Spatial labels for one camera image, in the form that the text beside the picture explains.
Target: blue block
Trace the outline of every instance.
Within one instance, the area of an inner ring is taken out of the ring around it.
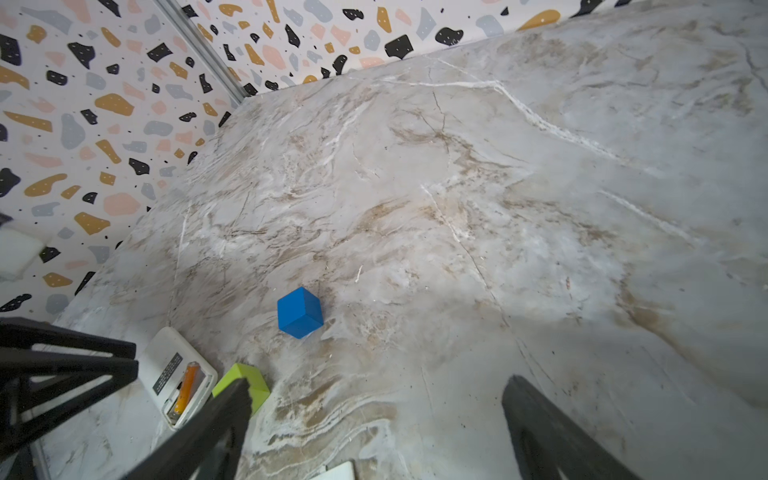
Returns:
[[[323,326],[320,300],[303,286],[277,300],[278,327],[302,339]]]

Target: white blurry object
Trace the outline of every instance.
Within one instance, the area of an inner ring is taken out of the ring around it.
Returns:
[[[351,462],[344,462],[328,472],[313,477],[312,480],[355,480],[355,471]]]
[[[173,410],[176,398],[179,396],[179,388],[189,362],[199,363],[200,371],[192,386],[192,398],[174,423],[168,413]],[[168,425],[173,429],[179,429],[205,405],[219,376],[179,332],[165,326],[154,336],[139,357],[139,380]]]
[[[0,222],[0,278],[18,280],[50,237],[17,221]]]

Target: yellow-green block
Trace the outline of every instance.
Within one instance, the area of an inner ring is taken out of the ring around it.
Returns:
[[[212,393],[214,396],[218,396],[236,379],[245,379],[248,381],[248,393],[252,400],[252,403],[250,404],[250,416],[256,415],[256,411],[266,401],[266,398],[270,396],[270,389],[266,387],[264,377],[261,376],[261,372],[255,366],[235,363],[232,365],[230,371],[221,377],[221,380],[214,386]]]

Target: white wall with colorful spots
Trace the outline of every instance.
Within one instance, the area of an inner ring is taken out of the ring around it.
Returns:
[[[345,74],[630,0],[177,0],[254,94]]]
[[[0,212],[52,240],[0,316],[61,312],[232,110],[151,0],[4,0]]]

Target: marble countertop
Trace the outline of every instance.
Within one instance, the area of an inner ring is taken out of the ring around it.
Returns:
[[[765,472],[767,12],[647,2],[259,96],[58,324],[260,368],[238,478],[517,478],[513,374],[642,478]],[[44,446],[116,478],[167,435],[135,383]]]

